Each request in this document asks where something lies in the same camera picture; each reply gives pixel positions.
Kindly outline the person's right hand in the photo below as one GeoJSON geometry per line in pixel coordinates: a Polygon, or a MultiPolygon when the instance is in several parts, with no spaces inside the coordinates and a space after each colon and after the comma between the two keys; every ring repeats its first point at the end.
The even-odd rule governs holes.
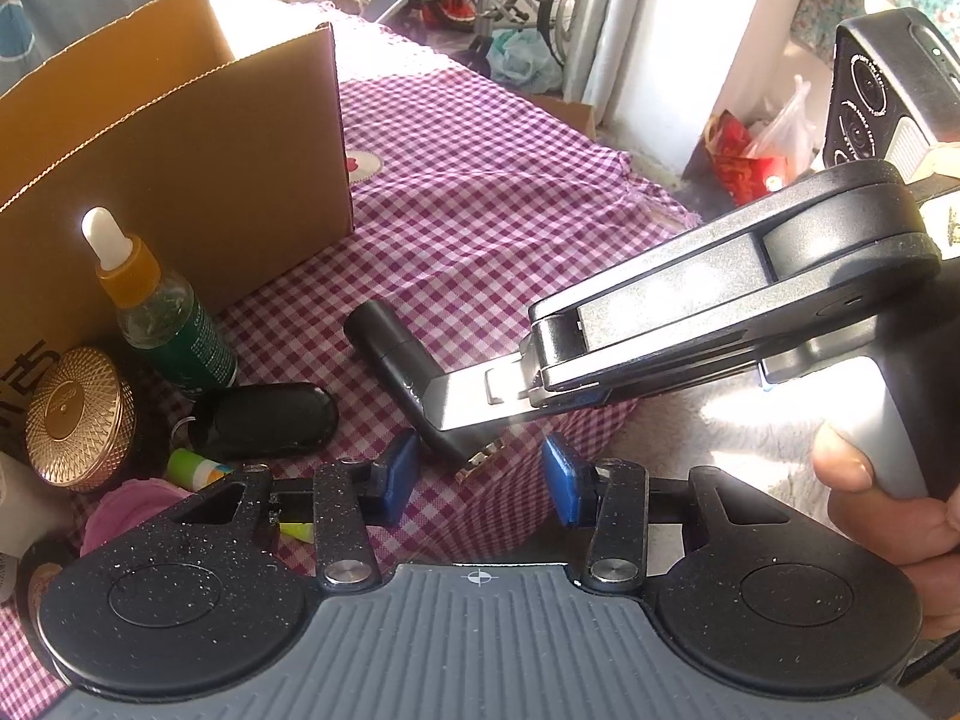
{"type": "Polygon", "coordinates": [[[958,491],[947,500],[893,499],[871,461],[823,424],[812,444],[818,481],[830,489],[828,517],[848,538],[898,567],[923,606],[923,639],[958,631],[958,491]]]}

